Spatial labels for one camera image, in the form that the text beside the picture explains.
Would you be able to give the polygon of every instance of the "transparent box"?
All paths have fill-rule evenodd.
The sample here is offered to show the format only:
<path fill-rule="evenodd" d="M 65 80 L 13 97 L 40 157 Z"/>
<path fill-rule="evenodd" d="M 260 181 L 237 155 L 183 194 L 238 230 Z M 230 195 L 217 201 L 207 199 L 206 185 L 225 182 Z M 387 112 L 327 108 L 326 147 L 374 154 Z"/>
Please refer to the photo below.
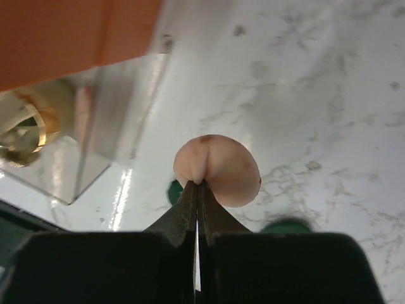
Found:
<path fill-rule="evenodd" d="M 132 159 L 183 1 L 164 3 L 145 56 L 0 93 L 0 170 L 72 204 L 113 162 Z"/>

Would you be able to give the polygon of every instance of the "black object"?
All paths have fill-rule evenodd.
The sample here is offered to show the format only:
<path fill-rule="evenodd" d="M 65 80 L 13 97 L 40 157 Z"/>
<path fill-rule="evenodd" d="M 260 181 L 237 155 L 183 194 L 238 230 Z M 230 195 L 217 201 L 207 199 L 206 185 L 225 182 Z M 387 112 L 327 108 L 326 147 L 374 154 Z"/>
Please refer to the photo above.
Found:
<path fill-rule="evenodd" d="M 350 237 L 253 234 L 206 182 L 144 232 L 39 234 L 11 272 L 2 303 L 383 303 Z"/>

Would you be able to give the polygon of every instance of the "orange surface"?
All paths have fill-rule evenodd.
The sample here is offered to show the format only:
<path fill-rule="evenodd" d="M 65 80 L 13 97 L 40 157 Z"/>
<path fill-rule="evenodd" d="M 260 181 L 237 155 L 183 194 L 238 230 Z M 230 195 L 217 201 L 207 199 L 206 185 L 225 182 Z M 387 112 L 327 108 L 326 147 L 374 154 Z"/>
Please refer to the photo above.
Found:
<path fill-rule="evenodd" d="M 0 91 L 145 54 L 162 0 L 0 0 Z"/>

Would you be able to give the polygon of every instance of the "white marble countertop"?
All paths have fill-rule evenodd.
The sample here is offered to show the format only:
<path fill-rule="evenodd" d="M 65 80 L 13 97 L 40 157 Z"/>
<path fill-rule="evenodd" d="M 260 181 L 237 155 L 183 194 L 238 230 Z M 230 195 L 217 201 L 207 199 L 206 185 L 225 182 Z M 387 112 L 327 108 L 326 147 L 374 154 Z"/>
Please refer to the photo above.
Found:
<path fill-rule="evenodd" d="M 258 231 L 307 219 L 365 250 L 387 303 L 405 303 L 405 1 L 191 1 L 136 159 L 65 206 L 0 175 L 0 197 L 76 231 L 138 231 L 170 204 L 174 155 L 223 134 L 263 185 L 230 210 Z"/>

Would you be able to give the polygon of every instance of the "green object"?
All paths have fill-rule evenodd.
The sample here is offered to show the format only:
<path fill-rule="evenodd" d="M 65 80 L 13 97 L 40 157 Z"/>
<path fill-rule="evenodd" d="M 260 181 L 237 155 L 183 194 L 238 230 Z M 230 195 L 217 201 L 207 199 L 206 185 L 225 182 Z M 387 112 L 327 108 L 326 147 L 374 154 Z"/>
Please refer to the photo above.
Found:
<path fill-rule="evenodd" d="M 183 193 L 183 187 L 175 179 L 173 182 L 170 183 L 169 189 L 167 190 L 167 196 L 169 197 L 169 201 L 172 206 L 174 206 L 177 203 L 177 201 L 181 197 L 182 193 Z"/>
<path fill-rule="evenodd" d="M 266 226 L 260 233 L 311 233 L 308 223 L 303 220 L 289 218 L 279 220 Z"/>

